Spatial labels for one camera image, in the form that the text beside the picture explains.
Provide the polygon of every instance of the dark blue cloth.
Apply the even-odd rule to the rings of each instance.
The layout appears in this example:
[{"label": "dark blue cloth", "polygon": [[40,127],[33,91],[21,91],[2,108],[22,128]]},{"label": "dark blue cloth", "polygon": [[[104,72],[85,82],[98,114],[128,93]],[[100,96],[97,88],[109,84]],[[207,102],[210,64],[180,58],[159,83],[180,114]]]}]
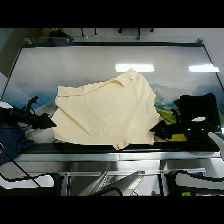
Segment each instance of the dark blue cloth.
[{"label": "dark blue cloth", "polygon": [[[0,143],[10,158],[15,158],[23,149],[29,148],[34,141],[25,138],[25,132],[19,125],[3,124],[0,126]],[[0,154],[0,165],[10,160],[2,151]]]}]

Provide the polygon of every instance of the floor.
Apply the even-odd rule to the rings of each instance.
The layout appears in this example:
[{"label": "floor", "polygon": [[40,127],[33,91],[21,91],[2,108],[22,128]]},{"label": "floor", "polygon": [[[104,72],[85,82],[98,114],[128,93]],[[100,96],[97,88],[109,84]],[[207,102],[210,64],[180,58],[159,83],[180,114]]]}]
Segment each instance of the floor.
[{"label": "floor", "polygon": [[[217,66],[221,73],[224,74],[224,28],[155,28],[153,33],[149,32],[149,28],[142,28],[141,35],[156,38],[157,36],[196,36],[203,37],[206,41],[210,54],[212,55],[213,63]],[[81,35],[80,29],[76,28],[65,28],[65,32],[72,36]],[[84,29],[85,35],[94,35],[94,29]],[[97,29],[97,34],[100,36],[129,36],[137,35],[137,29],[124,29],[122,34],[118,33],[118,28],[99,28]],[[20,165],[27,172],[57,172],[63,170],[70,171],[77,168],[75,163],[24,163],[21,162]],[[178,160],[178,161],[167,161],[165,169],[183,169],[183,168],[206,168],[207,175],[212,177],[223,177],[224,176],[224,162],[222,159],[201,159],[201,160]],[[144,163],[136,162],[126,162],[120,163],[120,167],[116,165],[116,169],[130,169],[133,167],[135,170],[141,169],[159,169],[159,161],[144,161]],[[85,164],[85,171],[90,171],[95,167],[94,163]],[[103,164],[102,167],[108,167],[108,164]],[[11,163],[7,163],[0,167],[0,172],[6,177],[15,177],[23,175],[17,167]]]}]

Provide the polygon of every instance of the glass surface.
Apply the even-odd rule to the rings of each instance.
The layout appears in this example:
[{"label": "glass surface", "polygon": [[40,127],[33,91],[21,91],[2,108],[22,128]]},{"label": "glass surface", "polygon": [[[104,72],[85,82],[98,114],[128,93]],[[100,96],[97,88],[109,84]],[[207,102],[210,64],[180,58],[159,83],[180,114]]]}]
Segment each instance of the glass surface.
[{"label": "glass surface", "polygon": [[[171,108],[181,95],[216,96],[221,123],[224,123],[224,95],[215,72],[190,72],[188,66],[211,64],[203,47],[134,46],[135,42],[195,43],[196,37],[73,37],[26,38],[12,71],[3,101],[23,107],[34,96],[39,96],[33,108],[37,114],[52,116],[57,109],[55,97],[58,86],[79,87],[107,81],[120,74],[117,64],[150,64],[153,72],[140,72],[156,94],[155,107],[168,123],[175,123]],[[60,43],[132,42],[133,46],[62,46]],[[55,142],[53,131],[26,131],[37,143]]]}]

